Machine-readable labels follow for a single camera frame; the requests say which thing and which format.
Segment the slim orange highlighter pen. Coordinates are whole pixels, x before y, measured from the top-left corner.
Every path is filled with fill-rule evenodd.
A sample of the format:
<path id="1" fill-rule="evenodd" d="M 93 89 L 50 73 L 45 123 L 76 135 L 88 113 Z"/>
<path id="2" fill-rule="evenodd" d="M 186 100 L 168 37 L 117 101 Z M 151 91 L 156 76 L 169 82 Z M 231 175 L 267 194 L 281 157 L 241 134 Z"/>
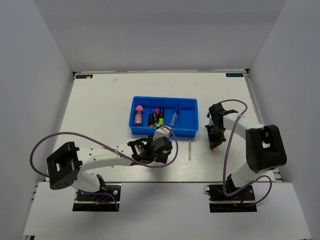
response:
<path id="1" fill-rule="evenodd" d="M 214 149 L 211 150 L 211 154 L 212 154 L 212 159 L 215 161 L 216 160 L 216 153 L 215 153 Z"/>

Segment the black highlighter orange cap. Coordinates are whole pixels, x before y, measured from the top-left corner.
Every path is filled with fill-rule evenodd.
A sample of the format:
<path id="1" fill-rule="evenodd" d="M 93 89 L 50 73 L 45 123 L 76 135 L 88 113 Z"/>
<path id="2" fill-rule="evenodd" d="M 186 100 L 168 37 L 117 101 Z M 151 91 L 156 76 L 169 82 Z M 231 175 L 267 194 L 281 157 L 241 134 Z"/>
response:
<path id="1" fill-rule="evenodd" d="M 154 127 L 154 115 L 150 114 L 148 117 L 148 127 Z"/>

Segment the black highlighter yellow cap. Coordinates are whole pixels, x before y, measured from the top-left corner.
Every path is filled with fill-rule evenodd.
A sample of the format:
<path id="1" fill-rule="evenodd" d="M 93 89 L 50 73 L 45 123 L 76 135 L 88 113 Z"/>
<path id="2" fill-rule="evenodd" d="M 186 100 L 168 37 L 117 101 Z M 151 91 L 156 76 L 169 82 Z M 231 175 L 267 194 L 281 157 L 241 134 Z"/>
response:
<path id="1" fill-rule="evenodd" d="M 164 124 L 164 116 L 165 116 L 165 110 L 164 108 L 160 108 L 159 109 L 159 119 L 158 119 L 158 123 L 163 125 Z"/>

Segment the slim yellow highlighter pen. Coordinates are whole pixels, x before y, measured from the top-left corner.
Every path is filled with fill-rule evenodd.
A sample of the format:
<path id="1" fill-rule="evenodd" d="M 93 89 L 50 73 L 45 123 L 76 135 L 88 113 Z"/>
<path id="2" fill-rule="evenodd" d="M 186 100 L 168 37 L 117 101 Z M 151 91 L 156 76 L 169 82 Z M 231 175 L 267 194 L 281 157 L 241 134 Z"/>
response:
<path id="1" fill-rule="evenodd" d="M 188 140 L 188 161 L 192 159 L 192 140 Z"/>

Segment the clear spray bottle blue cap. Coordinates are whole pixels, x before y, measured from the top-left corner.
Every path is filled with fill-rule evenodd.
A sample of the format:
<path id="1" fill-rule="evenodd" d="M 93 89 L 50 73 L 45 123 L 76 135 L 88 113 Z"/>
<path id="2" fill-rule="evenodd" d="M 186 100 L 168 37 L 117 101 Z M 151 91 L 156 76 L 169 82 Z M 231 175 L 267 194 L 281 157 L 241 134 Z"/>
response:
<path id="1" fill-rule="evenodd" d="M 179 112 L 180 112 L 179 107 L 176 107 L 173 110 L 173 113 L 172 113 L 172 116 L 171 116 L 171 120 L 170 120 L 170 123 L 169 123 L 169 126 L 171 128 L 175 128 L 176 127 L 176 124 L 177 124 L 177 121 L 178 121 L 178 117 L 179 117 Z"/>

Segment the black highlighter pink cap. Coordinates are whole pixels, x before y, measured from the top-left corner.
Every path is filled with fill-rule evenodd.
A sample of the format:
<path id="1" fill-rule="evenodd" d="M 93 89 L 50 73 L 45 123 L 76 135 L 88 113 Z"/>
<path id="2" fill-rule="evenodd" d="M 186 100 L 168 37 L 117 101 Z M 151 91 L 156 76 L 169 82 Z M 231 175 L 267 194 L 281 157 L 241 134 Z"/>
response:
<path id="1" fill-rule="evenodd" d="M 159 114 L 160 114 L 160 109 L 159 108 L 156 108 L 154 110 L 154 112 L 156 113 L 156 119 L 158 120 L 159 119 Z"/>

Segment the pink-capped clear marker jar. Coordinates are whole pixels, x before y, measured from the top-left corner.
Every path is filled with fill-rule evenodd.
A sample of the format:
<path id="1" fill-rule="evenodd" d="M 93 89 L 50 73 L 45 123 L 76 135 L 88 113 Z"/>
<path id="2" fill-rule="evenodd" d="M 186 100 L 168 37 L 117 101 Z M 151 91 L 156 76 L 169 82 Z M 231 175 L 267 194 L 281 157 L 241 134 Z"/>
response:
<path id="1" fill-rule="evenodd" d="M 141 126 L 143 123 L 144 108 L 142 105 L 137 105 L 135 108 L 134 125 Z"/>

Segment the black highlighter green cap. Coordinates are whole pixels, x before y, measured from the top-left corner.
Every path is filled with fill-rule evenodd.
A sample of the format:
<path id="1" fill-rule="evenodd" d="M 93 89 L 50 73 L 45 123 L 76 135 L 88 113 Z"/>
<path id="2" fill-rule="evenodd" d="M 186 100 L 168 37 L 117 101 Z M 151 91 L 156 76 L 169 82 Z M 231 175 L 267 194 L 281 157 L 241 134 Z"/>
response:
<path id="1" fill-rule="evenodd" d="M 158 115 L 157 115 L 156 112 L 154 112 L 154 114 L 153 114 L 153 125 L 154 125 L 154 127 L 157 127 L 158 124 L 159 124 Z"/>

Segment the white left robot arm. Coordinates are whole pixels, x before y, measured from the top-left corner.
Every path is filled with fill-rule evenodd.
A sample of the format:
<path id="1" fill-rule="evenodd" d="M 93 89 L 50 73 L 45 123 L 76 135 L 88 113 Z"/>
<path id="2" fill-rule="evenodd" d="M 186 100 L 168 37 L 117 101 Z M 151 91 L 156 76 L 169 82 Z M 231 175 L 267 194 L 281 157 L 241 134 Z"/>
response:
<path id="1" fill-rule="evenodd" d="M 77 147 L 74 142 L 64 143 L 47 159 L 51 190 L 68 187 L 88 192 L 94 199 L 105 196 L 103 177 L 90 170 L 114 166 L 148 166 L 153 162 L 166 164 L 173 149 L 172 142 L 162 136 L 157 139 L 141 138 L 107 149 Z"/>

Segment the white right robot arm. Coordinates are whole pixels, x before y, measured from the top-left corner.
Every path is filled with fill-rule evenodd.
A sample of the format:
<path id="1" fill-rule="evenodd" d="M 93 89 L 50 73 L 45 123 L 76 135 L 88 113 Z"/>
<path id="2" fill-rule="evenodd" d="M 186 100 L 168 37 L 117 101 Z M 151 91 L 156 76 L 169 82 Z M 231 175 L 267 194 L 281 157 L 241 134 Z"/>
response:
<path id="1" fill-rule="evenodd" d="M 210 150 L 227 142 L 222 170 L 222 192 L 225 196 L 238 199 L 243 195 L 244 189 L 265 177 L 265 173 L 287 163 L 281 133 L 276 125 L 252 123 L 244 117 L 243 112 L 226 110 L 222 102 L 213 104 L 208 109 L 207 118 L 209 123 L 205 127 Z M 237 171 L 227 175 L 234 135 L 245 141 L 245 163 Z"/>

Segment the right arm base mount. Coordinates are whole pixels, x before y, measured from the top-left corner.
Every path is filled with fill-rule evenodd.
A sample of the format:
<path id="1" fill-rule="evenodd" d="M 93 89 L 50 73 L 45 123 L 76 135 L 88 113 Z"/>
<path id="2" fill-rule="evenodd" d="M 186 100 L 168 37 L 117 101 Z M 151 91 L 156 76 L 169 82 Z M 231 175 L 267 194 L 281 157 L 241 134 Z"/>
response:
<path id="1" fill-rule="evenodd" d="M 204 187 L 209 196 L 210 213 L 255 213 L 257 206 L 252 186 L 233 195 L 226 196 L 221 184 L 211 184 Z"/>

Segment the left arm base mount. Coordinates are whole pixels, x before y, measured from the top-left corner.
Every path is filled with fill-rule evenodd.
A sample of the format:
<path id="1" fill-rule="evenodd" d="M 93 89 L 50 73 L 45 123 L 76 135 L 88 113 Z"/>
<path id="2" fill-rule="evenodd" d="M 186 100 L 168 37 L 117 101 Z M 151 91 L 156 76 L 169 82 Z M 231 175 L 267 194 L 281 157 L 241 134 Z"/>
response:
<path id="1" fill-rule="evenodd" d="M 115 201 L 108 195 L 85 194 L 76 191 L 73 212 L 117 212 L 120 208 L 121 183 L 106 183 L 106 192 L 113 196 Z"/>

